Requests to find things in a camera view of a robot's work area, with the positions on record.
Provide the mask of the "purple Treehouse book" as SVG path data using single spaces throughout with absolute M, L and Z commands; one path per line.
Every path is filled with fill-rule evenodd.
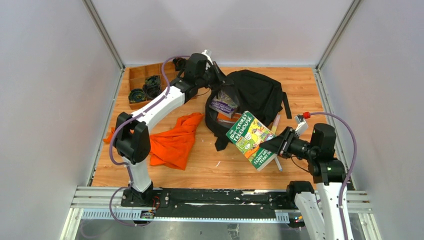
M 209 107 L 218 113 L 222 113 L 230 118 L 234 113 L 237 112 L 239 108 L 233 99 L 222 90 L 218 91 L 212 98 L 209 103 Z

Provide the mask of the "green Treehouse book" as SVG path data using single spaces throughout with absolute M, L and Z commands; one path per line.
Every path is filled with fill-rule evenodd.
M 258 172 L 277 156 L 260 147 L 262 143 L 273 139 L 276 135 L 249 111 L 241 114 L 226 136 Z

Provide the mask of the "orange Good Morning book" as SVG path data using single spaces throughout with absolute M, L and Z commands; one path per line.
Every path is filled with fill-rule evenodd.
M 238 119 L 241 117 L 241 113 L 234 113 L 233 115 L 232 115 L 232 117 L 228 117 L 227 115 L 224 115 L 224 114 L 222 114 L 222 113 L 218 113 L 218 115 L 217 115 L 217 117 L 216 117 L 216 119 L 218 120 L 218 121 L 221 121 L 221 122 L 231 122 L 231 123 L 235 123 L 235 122 L 237 122 L 238 121 Z

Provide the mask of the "black backpack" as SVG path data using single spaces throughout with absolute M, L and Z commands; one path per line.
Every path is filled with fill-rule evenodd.
M 226 76 L 232 80 L 232 85 L 211 89 L 205 105 L 205 124 L 216 137 L 214 145 L 218 152 L 224 150 L 230 142 L 226 136 L 230 127 L 219 124 L 218 112 L 209 107 L 219 91 L 225 92 L 238 105 L 237 113 L 249 111 L 266 126 L 282 110 L 285 110 L 288 119 L 293 118 L 287 93 L 279 81 L 247 69 L 233 71 Z

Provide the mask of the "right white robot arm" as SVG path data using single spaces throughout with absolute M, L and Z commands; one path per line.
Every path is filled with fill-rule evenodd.
M 291 181 L 286 204 L 299 209 L 309 235 L 315 240 L 352 240 L 354 238 L 347 208 L 348 176 L 343 163 L 335 157 L 336 131 L 326 123 L 313 127 L 310 141 L 300 139 L 292 127 L 260 144 L 284 159 L 297 157 L 308 163 L 319 200 L 312 184 Z

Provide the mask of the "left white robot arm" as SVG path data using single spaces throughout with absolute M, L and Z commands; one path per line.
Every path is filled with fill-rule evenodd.
M 185 60 L 177 77 L 166 80 L 166 88 L 150 103 L 131 114 L 122 112 L 116 120 L 109 144 L 113 164 L 124 166 L 129 176 L 128 190 L 140 206 L 153 201 L 153 182 L 148 173 L 147 157 L 151 151 L 150 133 L 164 117 L 194 98 L 199 89 L 219 87 L 224 74 L 205 49 Z

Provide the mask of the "white marker pen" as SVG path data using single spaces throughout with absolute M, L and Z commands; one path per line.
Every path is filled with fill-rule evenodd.
M 278 170 L 279 170 L 280 172 L 282 172 L 282 171 L 283 171 L 283 168 L 282 168 L 282 165 L 281 165 L 281 163 L 280 163 L 279 159 L 278 159 L 277 157 L 275 157 L 275 158 L 274 158 L 274 161 L 275 161 L 275 163 L 276 163 L 276 165 L 277 165 Z

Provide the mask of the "dark coiled roll back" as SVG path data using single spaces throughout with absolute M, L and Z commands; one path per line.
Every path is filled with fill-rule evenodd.
M 176 72 L 183 70 L 186 67 L 187 59 L 184 57 L 175 57 L 172 60 Z

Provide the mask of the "wooden compartment tray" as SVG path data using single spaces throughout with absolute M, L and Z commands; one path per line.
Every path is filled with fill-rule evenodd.
M 152 103 L 164 104 L 171 100 L 171 82 L 182 79 L 184 58 L 166 63 L 155 63 L 129 69 L 128 103 L 131 110 L 139 110 Z

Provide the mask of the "orange cloth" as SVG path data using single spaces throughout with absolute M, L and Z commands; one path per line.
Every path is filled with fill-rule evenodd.
M 183 115 L 172 129 L 151 135 L 150 165 L 184 171 L 196 141 L 196 130 L 204 116 L 200 112 Z

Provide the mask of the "dark coiled roll front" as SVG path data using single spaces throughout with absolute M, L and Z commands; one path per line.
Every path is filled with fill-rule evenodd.
M 142 88 L 135 88 L 129 92 L 128 101 L 130 104 L 144 102 L 147 99 L 146 93 Z

